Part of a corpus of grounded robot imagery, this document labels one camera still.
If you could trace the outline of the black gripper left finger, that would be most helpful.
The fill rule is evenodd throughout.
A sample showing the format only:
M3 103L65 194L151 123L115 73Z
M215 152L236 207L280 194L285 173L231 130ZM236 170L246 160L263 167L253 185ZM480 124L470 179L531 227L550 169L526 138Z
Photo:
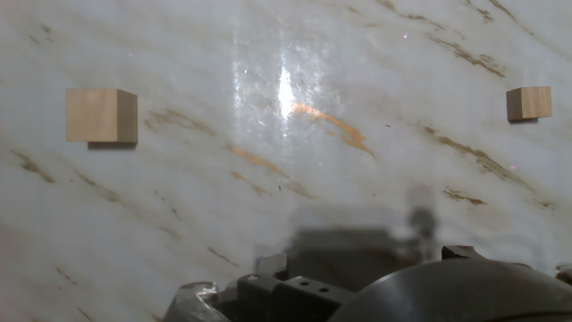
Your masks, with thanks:
M289 276L285 253L262 257L255 272L237 281L238 304L247 321L321 322L353 293L304 276Z

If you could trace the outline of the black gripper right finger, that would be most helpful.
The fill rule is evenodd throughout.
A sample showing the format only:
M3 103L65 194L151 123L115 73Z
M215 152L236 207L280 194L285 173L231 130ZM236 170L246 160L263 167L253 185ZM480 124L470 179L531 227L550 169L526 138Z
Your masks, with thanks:
M485 257L479 254L473 246L466 245L443 246L441 254L442 260L455 258L485 260Z

